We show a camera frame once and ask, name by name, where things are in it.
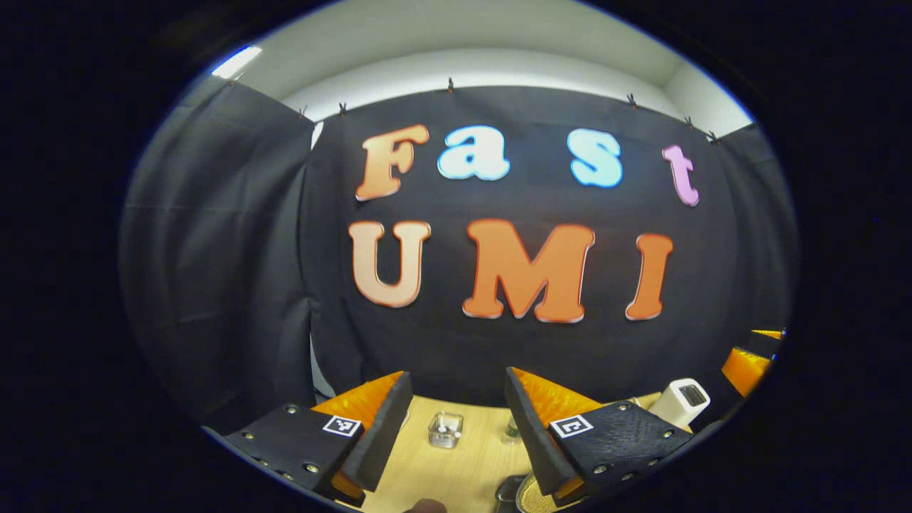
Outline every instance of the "ceiling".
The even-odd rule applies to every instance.
[[[240,81],[284,99],[353,68],[455,48],[516,48],[600,64],[664,87],[683,62],[659,42],[571,0],[344,0],[254,42]]]

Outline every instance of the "black curtain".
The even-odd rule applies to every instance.
[[[394,175],[393,195],[360,202],[364,140],[423,124],[430,139],[415,144],[408,173]],[[496,181],[451,180],[438,172],[447,134],[487,125],[505,138],[510,171]],[[578,128],[611,133],[621,146],[623,178],[613,188],[581,185],[567,136]],[[694,165],[700,201],[675,191],[662,150],[677,144]],[[503,369],[538,373],[598,400],[664,390],[693,377],[721,387],[731,347],[754,329],[779,329],[791,311],[797,234],[787,188],[757,131],[710,144],[687,124],[603,97],[555,89],[485,87],[432,91],[349,110],[325,121],[308,161],[301,203],[301,260],[314,300],[313,343],[337,391],[397,370],[412,372],[415,393],[503,405]],[[472,295],[476,246],[468,223],[484,217],[513,222],[529,257],[558,224],[586,225],[596,242],[586,257],[576,324],[547,324],[530,312],[514,319],[473,319],[461,311]],[[392,226],[431,225],[422,250],[417,299],[391,309],[354,285],[348,226],[376,221],[378,276],[399,279],[399,242]],[[637,291],[637,237],[670,237],[661,300],[652,320],[630,321]],[[498,299],[507,305],[503,288]]]
[[[220,433],[314,402],[294,237],[313,128],[208,77],[132,177],[119,242],[130,323],[174,399]]]

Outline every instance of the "ceiling light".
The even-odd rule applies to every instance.
[[[212,72],[216,77],[222,77],[223,79],[230,79],[237,73],[237,70],[246,66],[248,62],[253,60],[254,57],[260,55],[260,52],[263,50],[257,47],[247,47],[236,54],[231,58],[224,61],[221,66],[215,69]]]

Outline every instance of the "transparent container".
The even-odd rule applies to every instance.
[[[516,427],[516,420],[513,419],[513,416],[510,416],[510,421],[507,422],[507,427],[501,434],[501,442],[504,442],[507,445],[516,445],[520,444],[523,441],[522,437],[519,434],[519,428]]]
[[[428,426],[428,441],[435,447],[452,449],[462,437],[462,415],[437,412]]]

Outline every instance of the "light blue letter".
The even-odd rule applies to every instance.
[[[583,185],[614,187],[624,175],[621,146],[603,131],[577,129],[567,136],[567,148],[576,157],[570,162],[573,176]]]
[[[473,139],[473,143],[464,144]],[[482,180],[499,180],[510,171],[503,158],[503,134],[495,128],[471,126],[460,128],[446,139],[448,150],[440,154],[437,169],[451,180],[475,175]]]

